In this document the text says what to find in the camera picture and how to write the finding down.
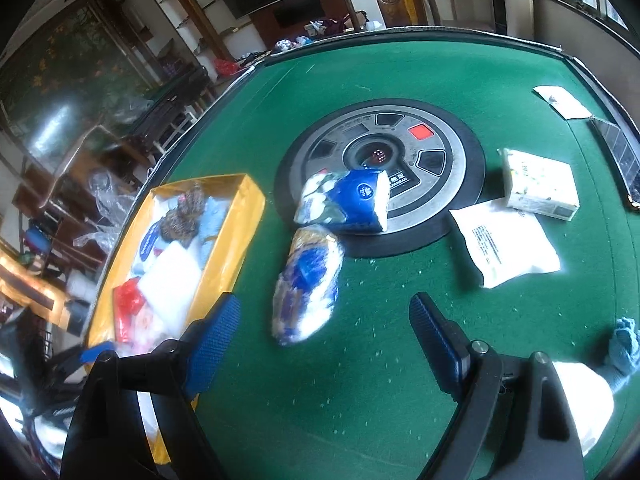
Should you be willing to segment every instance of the yellow box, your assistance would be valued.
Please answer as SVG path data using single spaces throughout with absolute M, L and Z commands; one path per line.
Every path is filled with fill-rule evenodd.
M 114 339 L 112 291 L 127 280 L 140 240 L 152 221 L 154 197 L 168 198 L 184 193 L 195 181 L 200 183 L 205 195 L 229 198 L 231 204 L 202 272 L 185 328 L 191 321 L 205 317 L 220 294 L 233 290 L 246 250 L 264 211 L 264 195 L 255 182 L 246 174 L 231 174 L 192 178 L 153 188 L 131 221 L 104 279 L 87 334 L 88 346 Z M 194 408 L 196 402 L 197 399 L 191 403 Z M 152 451 L 156 463 L 169 461 L 159 433 L 152 443 Z

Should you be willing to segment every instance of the white paper card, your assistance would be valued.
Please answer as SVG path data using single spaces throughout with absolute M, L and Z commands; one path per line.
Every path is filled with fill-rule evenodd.
M 482 272 L 484 288 L 522 274 L 560 270 L 558 254 L 536 216 L 507 207 L 504 198 L 452 209 L 451 214 Z
M 593 115 L 561 86 L 536 86 L 533 90 L 565 119 L 587 119 Z

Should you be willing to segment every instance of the green felt table surface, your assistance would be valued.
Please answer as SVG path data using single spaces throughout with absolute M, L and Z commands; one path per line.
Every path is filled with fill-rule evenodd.
M 563 86 L 610 119 L 562 60 L 503 46 L 412 41 L 354 46 L 258 71 L 207 121 L 170 175 L 180 180 L 245 172 L 267 196 L 234 292 L 238 332 L 197 415 L 232 480 L 415 479 L 454 411 L 439 391 L 408 322 L 408 300 L 427 291 L 470 338 L 497 351 L 597 362 L 621 316 L 638 319 L 640 217 L 624 209 L 614 175 L 586 120 L 563 120 L 532 92 Z M 274 283 L 292 232 L 277 215 L 273 181 L 293 140 L 356 102 L 411 98 L 444 108 L 480 140 L 481 199 L 502 195 L 499 148 L 571 165 L 580 210 L 571 222 L 539 217 L 562 270 L 479 286 L 458 233 L 409 254 L 349 260 L 330 322 L 308 341 L 278 347 L 270 335 Z M 616 396 L 614 415 L 585 459 L 601 469 L 640 413 L 640 381 Z M 487 472 L 492 450 L 474 471 Z

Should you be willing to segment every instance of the small carton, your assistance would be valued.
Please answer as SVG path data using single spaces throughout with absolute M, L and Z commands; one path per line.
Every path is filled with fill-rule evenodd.
M 571 220 L 580 207 L 571 167 L 516 150 L 502 150 L 507 206 Z

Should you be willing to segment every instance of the blue gripper pad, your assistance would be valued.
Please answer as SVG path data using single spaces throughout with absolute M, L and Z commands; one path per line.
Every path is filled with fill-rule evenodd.
M 192 322 L 181 341 L 191 346 L 182 390 L 189 399 L 205 392 L 240 323 L 240 302 L 224 292 L 204 319 Z
M 445 319 L 426 292 L 411 298 L 409 322 L 440 390 L 459 402 L 471 366 L 469 339 L 457 323 Z

